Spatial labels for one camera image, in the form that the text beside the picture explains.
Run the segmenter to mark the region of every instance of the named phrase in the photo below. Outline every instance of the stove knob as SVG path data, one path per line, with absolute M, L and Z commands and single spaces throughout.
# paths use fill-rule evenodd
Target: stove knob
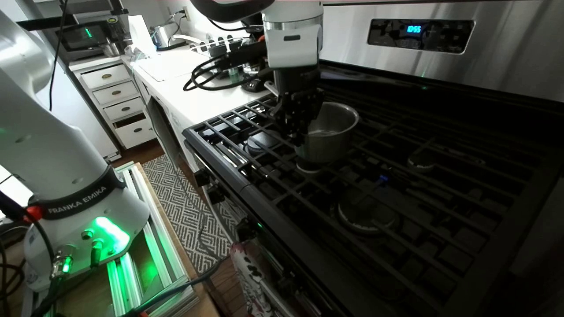
M 208 189 L 208 197 L 212 205 L 219 204 L 225 200 L 222 189 L 217 185 L 211 186 L 210 189 Z
M 196 179 L 196 185 L 198 185 L 198 187 L 202 187 L 210 183 L 210 175 L 208 171 L 204 169 L 195 172 L 194 178 Z

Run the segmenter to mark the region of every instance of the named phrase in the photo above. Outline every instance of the burner cap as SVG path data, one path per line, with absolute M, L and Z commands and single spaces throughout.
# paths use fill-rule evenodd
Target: burner cap
M 339 200 L 339 219 L 348 228 L 360 234 L 378 234 L 380 229 L 372 221 L 375 220 L 387 228 L 397 223 L 398 216 L 393 210 L 370 196 L 358 198 L 364 194 L 356 188 L 349 188 Z
M 299 156 L 296 158 L 296 167 L 300 171 L 308 174 L 315 174 L 321 171 L 319 164 L 308 162 Z
M 274 130 L 266 130 L 266 131 L 267 133 L 260 132 L 253 135 L 252 136 L 253 138 L 249 137 L 247 139 L 246 149 L 247 152 L 249 152 L 249 154 L 258 155 L 263 152 L 263 149 L 261 149 L 261 147 L 255 142 L 255 140 L 259 141 L 260 144 L 268 148 L 271 148 L 277 145 L 278 143 L 280 143 L 280 141 L 275 138 L 275 136 L 280 137 L 280 133 Z
M 407 158 L 407 167 L 419 173 L 428 173 L 435 168 L 435 159 L 426 151 L 414 153 Z

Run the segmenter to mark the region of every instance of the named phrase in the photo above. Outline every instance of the oven door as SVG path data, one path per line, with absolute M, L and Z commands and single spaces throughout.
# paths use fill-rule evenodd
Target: oven door
M 245 256 L 251 258 L 263 273 L 257 287 L 273 308 L 272 316 L 335 315 L 326 299 L 328 297 L 313 282 L 308 281 L 309 278 L 294 264 L 290 255 L 281 251 L 283 248 L 274 236 L 252 225 L 258 222 L 253 220 L 252 213 L 234 191 L 198 155 L 195 158 L 200 168 L 196 172 L 196 182 L 203 189 L 211 213 L 231 244 L 242 245 Z M 242 232 L 246 234 L 244 237 L 240 236 Z M 252 232 L 251 239 L 247 236 L 249 232 Z M 237 270 L 241 284 L 247 284 L 249 281 L 241 277 L 242 270 Z

